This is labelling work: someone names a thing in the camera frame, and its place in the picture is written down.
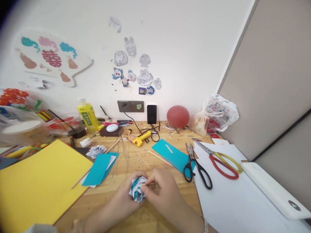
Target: crumpled paper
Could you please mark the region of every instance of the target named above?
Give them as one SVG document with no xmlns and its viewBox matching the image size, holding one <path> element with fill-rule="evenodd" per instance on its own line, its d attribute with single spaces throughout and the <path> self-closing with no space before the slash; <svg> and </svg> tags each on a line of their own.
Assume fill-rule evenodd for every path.
<svg viewBox="0 0 311 233">
<path fill-rule="evenodd" d="M 92 140 L 90 138 L 86 138 L 83 141 L 80 142 L 82 147 L 88 147 L 91 144 Z"/>
<path fill-rule="evenodd" d="M 143 176 L 137 177 L 136 179 L 132 180 L 132 186 L 129 192 L 129 195 L 131 195 L 134 199 L 134 201 L 142 202 L 145 194 L 142 192 L 140 187 L 146 183 L 147 179 Z"/>
<path fill-rule="evenodd" d="M 104 146 L 97 145 L 92 147 L 86 155 L 90 156 L 92 159 L 96 159 L 99 154 L 103 154 L 106 150 L 107 148 Z"/>
</svg>

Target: smartphone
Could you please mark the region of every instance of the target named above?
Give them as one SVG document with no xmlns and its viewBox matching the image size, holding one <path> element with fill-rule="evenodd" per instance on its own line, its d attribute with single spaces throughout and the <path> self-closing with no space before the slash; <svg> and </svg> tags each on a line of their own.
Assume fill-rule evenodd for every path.
<svg viewBox="0 0 311 233">
<path fill-rule="evenodd" d="M 156 124 L 156 105 L 147 105 L 147 123 L 149 125 Z"/>
</svg>

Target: yellow glue gun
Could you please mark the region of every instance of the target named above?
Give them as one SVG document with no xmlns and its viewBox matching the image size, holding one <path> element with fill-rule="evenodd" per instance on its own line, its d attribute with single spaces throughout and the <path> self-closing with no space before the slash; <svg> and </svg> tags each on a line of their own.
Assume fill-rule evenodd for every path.
<svg viewBox="0 0 311 233">
<path fill-rule="evenodd" d="M 151 136 L 151 131 L 149 130 L 147 133 L 145 133 L 142 136 L 139 136 L 135 138 L 132 143 L 136 144 L 138 147 L 141 147 L 143 145 L 143 140 Z"/>
</svg>

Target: wall socket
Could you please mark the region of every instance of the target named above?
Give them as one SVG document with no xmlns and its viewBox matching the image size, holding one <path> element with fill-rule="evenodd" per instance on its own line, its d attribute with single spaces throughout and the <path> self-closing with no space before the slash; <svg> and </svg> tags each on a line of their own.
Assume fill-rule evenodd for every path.
<svg viewBox="0 0 311 233">
<path fill-rule="evenodd" d="M 143 101 L 118 100 L 118 107 L 120 112 L 144 112 Z"/>
</svg>

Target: plastic bottle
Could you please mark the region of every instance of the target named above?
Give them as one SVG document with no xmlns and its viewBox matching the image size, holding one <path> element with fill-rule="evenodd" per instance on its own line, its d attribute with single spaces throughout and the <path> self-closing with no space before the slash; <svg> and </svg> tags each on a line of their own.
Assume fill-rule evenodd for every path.
<svg viewBox="0 0 311 233">
<path fill-rule="evenodd" d="M 87 103 L 85 98 L 78 98 L 78 112 L 81 114 L 88 131 L 96 131 L 100 125 L 93 110 L 93 106 Z"/>
</svg>

